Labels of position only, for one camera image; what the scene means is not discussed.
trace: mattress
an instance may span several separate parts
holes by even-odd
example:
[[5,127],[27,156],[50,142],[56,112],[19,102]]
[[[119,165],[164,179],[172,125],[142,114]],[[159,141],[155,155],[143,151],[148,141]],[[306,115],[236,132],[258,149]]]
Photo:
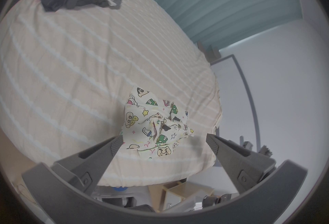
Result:
[[205,138],[222,113],[216,77],[154,0],[47,13],[20,0],[0,23],[0,42],[0,126],[32,161],[52,165],[118,135],[139,86],[185,108],[195,137],[158,159],[120,149],[98,184],[159,184],[213,165]]

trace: cartoon print shirt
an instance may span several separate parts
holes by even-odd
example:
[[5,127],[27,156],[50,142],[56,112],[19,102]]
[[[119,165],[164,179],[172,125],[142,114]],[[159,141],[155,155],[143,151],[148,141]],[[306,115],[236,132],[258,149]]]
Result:
[[125,105],[121,148],[137,150],[143,158],[168,156],[179,140],[194,136],[188,112],[153,93],[134,87]]

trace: beige bed sheet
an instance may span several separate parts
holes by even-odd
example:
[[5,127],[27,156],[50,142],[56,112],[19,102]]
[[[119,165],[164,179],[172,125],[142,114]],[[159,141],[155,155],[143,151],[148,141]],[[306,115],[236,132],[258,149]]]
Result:
[[194,138],[168,158],[120,149],[99,185],[153,185],[213,165],[205,143],[221,116],[204,55],[154,0],[121,9],[43,11],[21,0],[0,23],[0,126],[32,161],[54,161],[118,135],[134,85],[179,103]]

